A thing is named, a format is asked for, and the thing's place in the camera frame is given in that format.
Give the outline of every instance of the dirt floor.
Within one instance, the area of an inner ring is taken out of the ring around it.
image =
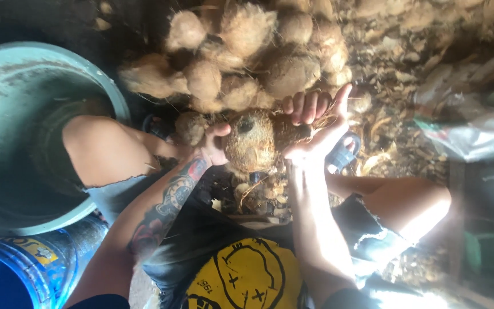
[[[116,70],[124,60],[158,51],[173,12],[196,7],[200,2],[105,3],[111,11],[101,7],[99,0],[0,0],[0,43],[41,41],[76,52],[118,83],[137,126],[154,108],[171,122],[181,106],[128,92]],[[436,148],[415,125],[412,98],[439,63],[481,63],[494,56],[494,0],[344,0],[335,2],[334,7],[347,41],[353,83],[359,91],[371,94],[369,102],[353,102],[349,109],[352,130],[362,137],[363,147],[359,159],[344,173],[411,175],[448,184],[446,152]],[[233,202],[231,176],[217,180],[221,172],[215,171],[202,186],[210,193],[226,188],[216,198]],[[215,197],[200,198],[209,205]],[[335,198],[331,201],[335,205],[340,202]],[[265,213],[280,207],[273,205]],[[447,225],[440,229],[419,251],[394,260],[383,277],[413,286],[436,281],[448,269],[444,261],[449,260],[449,252],[444,248],[451,239]],[[141,288],[133,293],[142,300],[153,292],[152,286],[145,287],[146,282],[146,278],[138,279]]]

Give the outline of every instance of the person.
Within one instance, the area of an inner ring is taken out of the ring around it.
[[[264,230],[236,224],[196,199],[203,174],[228,162],[221,141],[230,125],[208,128],[191,148],[109,118],[72,119],[64,145],[111,228],[64,308],[129,308],[136,263],[160,289],[164,309],[376,307],[359,287],[429,232],[451,197],[426,179],[326,170],[326,155],[348,130],[350,90],[343,87],[336,104],[320,92],[283,100],[295,125],[312,123],[328,108],[336,121],[285,150],[294,220]],[[155,156],[180,162],[160,171]],[[331,209],[328,191],[346,200]]]

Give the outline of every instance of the leg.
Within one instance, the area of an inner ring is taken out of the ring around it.
[[[64,146],[87,187],[159,170],[155,155],[182,158],[186,149],[101,116],[77,116],[62,132]]]
[[[421,178],[370,178],[327,176],[329,191],[340,197],[362,196],[371,214],[383,226],[409,242],[418,242],[445,217],[451,204],[446,187]]]

